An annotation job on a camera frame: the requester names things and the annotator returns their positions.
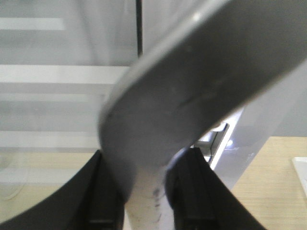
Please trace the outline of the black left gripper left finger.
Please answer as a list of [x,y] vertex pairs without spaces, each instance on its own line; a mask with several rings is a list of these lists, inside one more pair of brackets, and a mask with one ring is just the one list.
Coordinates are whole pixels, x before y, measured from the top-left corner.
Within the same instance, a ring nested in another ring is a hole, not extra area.
[[124,201],[101,151],[60,189],[5,221],[2,230],[121,230]]

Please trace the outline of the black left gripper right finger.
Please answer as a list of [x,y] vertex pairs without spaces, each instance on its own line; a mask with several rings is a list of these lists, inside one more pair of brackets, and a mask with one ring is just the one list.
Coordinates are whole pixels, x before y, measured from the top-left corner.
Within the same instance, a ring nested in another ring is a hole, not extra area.
[[262,230],[219,179],[199,148],[176,155],[167,170],[165,192],[177,230]]

